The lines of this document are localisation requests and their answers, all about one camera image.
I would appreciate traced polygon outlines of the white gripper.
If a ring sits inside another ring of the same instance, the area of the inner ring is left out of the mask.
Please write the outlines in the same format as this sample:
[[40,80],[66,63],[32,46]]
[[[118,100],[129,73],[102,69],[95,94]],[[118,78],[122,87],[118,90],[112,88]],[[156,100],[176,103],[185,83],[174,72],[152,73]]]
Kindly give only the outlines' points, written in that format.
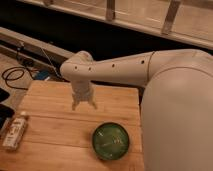
[[73,81],[71,83],[73,90],[72,110],[75,110],[78,102],[89,101],[88,103],[97,109],[95,101],[91,100],[93,95],[93,89],[89,81]]

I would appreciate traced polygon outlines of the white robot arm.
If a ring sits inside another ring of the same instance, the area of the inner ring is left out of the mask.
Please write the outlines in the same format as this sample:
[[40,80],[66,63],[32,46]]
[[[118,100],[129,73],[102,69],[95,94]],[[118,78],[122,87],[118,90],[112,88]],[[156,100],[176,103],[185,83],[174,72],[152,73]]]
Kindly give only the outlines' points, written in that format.
[[96,61],[80,51],[60,73],[72,85],[75,104],[93,101],[93,81],[144,89],[145,171],[213,171],[213,55],[178,49]]

